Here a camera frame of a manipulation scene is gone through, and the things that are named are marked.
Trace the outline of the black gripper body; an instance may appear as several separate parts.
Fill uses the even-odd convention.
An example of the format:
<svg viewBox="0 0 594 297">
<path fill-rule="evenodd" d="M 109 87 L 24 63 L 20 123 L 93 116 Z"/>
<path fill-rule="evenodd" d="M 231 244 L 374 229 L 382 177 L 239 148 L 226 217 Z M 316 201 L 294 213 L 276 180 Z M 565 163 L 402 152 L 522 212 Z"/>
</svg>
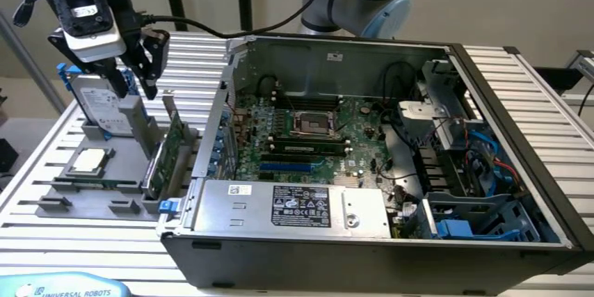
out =
<svg viewBox="0 0 594 297">
<path fill-rule="evenodd" d="M 52 0 L 76 56 L 121 56 L 124 36 L 141 29 L 131 0 Z"/>
</svg>

